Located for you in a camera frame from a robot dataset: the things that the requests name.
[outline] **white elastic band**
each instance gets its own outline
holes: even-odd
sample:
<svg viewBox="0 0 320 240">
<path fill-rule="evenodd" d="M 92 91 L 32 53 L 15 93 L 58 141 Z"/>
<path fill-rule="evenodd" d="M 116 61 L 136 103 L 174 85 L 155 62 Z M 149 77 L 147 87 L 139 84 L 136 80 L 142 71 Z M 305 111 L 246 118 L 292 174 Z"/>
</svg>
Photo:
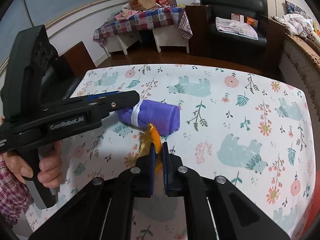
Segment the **white elastic band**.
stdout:
<svg viewBox="0 0 320 240">
<path fill-rule="evenodd" d="M 143 99 L 140 99 L 139 103 L 137 103 L 132 109 L 131 124 L 136 127 L 139 127 L 138 126 L 138 114 L 140 112 L 140 106 L 141 106 L 142 102 L 143 102 Z"/>
</svg>

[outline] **red bag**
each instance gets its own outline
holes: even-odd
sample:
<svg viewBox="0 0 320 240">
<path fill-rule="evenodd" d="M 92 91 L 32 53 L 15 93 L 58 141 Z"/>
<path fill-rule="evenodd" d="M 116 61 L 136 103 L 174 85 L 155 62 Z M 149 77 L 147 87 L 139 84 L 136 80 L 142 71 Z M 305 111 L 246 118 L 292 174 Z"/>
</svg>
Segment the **red bag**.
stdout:
<svg viewBox="0 0 320 240">
<path fill-rule="evenodd" d="M 168 2 L 168 0 L 156 0 L 156 2 L 161 6 L 170 6 L 170 3 Z"/>
</svg>

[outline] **armchair backrest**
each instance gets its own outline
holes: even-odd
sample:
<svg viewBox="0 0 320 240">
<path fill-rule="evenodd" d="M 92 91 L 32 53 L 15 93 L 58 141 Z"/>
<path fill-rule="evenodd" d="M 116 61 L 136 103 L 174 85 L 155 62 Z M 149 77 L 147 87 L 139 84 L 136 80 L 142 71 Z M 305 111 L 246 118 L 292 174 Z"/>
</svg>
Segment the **armchair backrest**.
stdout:
<svg viewBox="0 0 320 240">
<path fill-rule="evenodd" d="M 256 19 L 256 14 L 264 14 L 263 0 L 201 0 L 201 4 L 212 4 L 212 16 L 231 19 L 231 14 L 244 15 Z"/>
</svg>

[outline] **human hand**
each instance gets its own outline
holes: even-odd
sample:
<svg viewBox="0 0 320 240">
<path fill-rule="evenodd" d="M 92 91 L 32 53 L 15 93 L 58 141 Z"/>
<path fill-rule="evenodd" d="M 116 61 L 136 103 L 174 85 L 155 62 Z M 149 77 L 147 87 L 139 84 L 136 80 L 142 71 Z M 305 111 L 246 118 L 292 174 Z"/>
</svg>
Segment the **human hand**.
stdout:
<svg viewBox="0 0 320 240">
<path fill-rule="evenodd" d="M 38 180 L 48 188 L 58 187 L 62 180 L 62 150 L 61 141 L 53 143 L 52 149 L 49 151 L 48 155 L 41 159 L 39 163 L 40 172 L 38 174 Z M 16 151 L 10 151 L 3 154 L 5 164 L 9 170 L 17 177 L 22 183 L 24 179 L 22 176 L 31 178 L 33 176 L 33 170 L 22 159 Z"/>
</svg>

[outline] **blue patterned pillow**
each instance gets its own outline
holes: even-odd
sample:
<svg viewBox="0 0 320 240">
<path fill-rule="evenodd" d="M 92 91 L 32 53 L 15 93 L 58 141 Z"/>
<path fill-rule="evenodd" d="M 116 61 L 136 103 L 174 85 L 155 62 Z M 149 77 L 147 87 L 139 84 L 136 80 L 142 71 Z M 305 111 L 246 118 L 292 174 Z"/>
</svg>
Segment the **blue patterned pillow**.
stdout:
<svg viewBox="0 0 320 240">
<path fill-rule="evenodd" d="M 296 6 L 295 4 L 290 3 L 287 0 L 285 0 L 285 5 L 287 6 L 288 13 L 300 14 L 305 19 L 311 19 L 304 10 L 302 10 L 300 7 Z"/>
</svg>

